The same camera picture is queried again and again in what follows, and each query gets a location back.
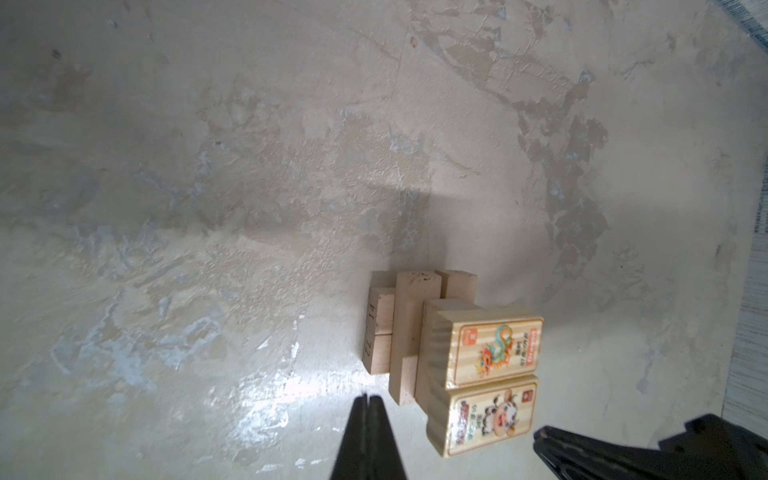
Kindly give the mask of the light wood block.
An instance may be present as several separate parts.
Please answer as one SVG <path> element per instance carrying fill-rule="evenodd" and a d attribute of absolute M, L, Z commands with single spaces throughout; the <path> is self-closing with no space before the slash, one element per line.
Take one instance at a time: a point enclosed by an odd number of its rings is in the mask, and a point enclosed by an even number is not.
<path fill-rule="evenodd" d="M 442 278 L 434 271 L 397 274 L 390 354 L 389 393 L 400 406 L 415 401 L 424 302 L 438 299 Z"/>

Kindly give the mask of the patterned wood block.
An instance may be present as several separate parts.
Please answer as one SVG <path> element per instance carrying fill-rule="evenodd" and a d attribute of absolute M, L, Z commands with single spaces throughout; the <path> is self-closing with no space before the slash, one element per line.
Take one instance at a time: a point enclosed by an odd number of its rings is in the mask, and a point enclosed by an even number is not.
<path fill-rule="evenodd" d="M 528 434 L 539 379 L 534 375 L 447 390 L 430 385 L 426 434 L 444 458 Z"/>
<path fill-rule="evenodd" d="M 446 390 L 534 373 L 544 319 L 511 309 L 482 309 L 466 300 L 424 304 L 416 390 Z"/>

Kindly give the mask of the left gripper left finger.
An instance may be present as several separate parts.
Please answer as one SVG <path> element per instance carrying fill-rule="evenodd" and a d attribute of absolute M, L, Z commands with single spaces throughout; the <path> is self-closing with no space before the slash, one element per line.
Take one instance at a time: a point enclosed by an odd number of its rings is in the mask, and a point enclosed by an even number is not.
<path fill-rule="evenodd" d="M 380 396 L 361 395 L 354 400 L 330 478 L 407 478 L 385 404 Z"/>

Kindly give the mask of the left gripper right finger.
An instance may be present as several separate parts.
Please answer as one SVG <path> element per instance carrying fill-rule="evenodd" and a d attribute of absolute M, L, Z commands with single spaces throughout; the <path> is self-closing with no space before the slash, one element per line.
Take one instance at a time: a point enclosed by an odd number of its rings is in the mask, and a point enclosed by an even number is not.
<path fill-rule="evenodd" d="M 713 414 L 643 449 L 551 426 L 534 434 L 534 452 L 559 479 L 765 479 L 767 440 Z"/>

